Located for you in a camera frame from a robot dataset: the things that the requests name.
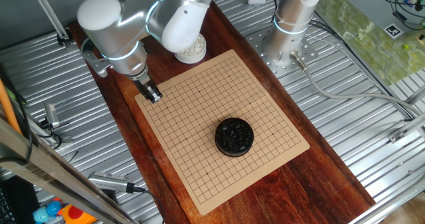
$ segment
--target green mat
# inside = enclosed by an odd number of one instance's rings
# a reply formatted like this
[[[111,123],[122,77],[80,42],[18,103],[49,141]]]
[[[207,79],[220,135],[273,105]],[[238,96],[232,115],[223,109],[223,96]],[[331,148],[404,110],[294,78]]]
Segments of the green mat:
[[[348,0],[321,0],[317,12],[343,34],[387,85],[425,68],[425,45],[415,39],[421,31],[393,40]]]

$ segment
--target metal pole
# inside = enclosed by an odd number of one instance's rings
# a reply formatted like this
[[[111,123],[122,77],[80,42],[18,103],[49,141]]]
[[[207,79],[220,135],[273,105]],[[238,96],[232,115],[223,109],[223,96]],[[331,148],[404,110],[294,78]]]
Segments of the metal pole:
[[[56,32],[58,33],[59,37],[62,40],[70,40],[70,37],[68,36],[68,34],[65,31],[65,28],[60,23],[58,17],[54,13],[54,11],[53,11],[52,7],[50,6],[50,4],[48,3],[48,1],[47,0],[37,0],[37,1],[39,1],[42,9],[46,13],[48,19],[51,21],[51,23],[52,23],[54,29],[56,30]]]
[[[396,208],[405,204],[413,197],[421,194],[425,190],[425,175],[415,181],[410,187],[399,192],[398,194],[390,194],[385,199],[379,201],[358,218],[352,220],[349,224],[375,224],[382,221],[386,216],[393,212]]]
[[[408,104],[415,104],[425,96],[425,85],[420,87],[416,92],[414,92],[410,97],[408,97],[405,102]]]
[[[36,141],[39,144],[33,145],[29,164],[20,166],[14,162],[4,162],[0,165],[105,223],[135,223],[117,203],[50,146],[42,140]],[[28,140],[0,119],[0,156],[10,157],[13,153],[14,156],[25,157],[27,152]]]

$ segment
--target orange object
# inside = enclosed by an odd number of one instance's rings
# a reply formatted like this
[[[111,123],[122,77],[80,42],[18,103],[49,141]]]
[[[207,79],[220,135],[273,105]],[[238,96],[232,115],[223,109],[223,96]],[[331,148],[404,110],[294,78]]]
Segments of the orange object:
[[[15,112],[12,108],[11,100],[7,95],[5,85],[0,80],[0,101],[5,110],[7,121],[10,126],[12,126],[20,135],[22,135],[21,128],[19,127],[18,120],[16,119]]]
[[[97,221],[96,218],[79,210],[73,205],[67,205],[62,208],[58,214],[64,217],[66,224],[91,224]]]

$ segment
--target metal mounting plate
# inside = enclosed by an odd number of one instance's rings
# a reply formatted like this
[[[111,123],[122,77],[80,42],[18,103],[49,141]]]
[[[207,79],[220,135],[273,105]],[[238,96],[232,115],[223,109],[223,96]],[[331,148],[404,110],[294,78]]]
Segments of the metal mounting plate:
[[[272,27],[268,27],[252,33],[246,37],[246,40],[254,47],[258,55],[261,56],[263,61],[268,65],[270,70],[274,73],[276,77],[281,77],[286,73],[289,73],[295,69],[298,69],[298,66],[294,62],[283,62],[282,60],[278,62],[275,58],[267,57],[263,54],[262,42],[266,35],[272,30]],[[300,57],[307,63],[312,63],[318,57],[316,50],[310,45],[306,38],[302,40],[302,51],[300,52]]]

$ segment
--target grid lines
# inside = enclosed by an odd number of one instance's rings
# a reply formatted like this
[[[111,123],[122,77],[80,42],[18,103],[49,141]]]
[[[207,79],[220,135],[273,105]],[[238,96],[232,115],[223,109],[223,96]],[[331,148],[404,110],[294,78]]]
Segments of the grid lines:
[[[199,203],[301,142],[242,65],[231,57],[164,90],[158,104],[142,102]],[[241,118],[254,131],[241,157],[215,145],[216,127],[227,118]]]

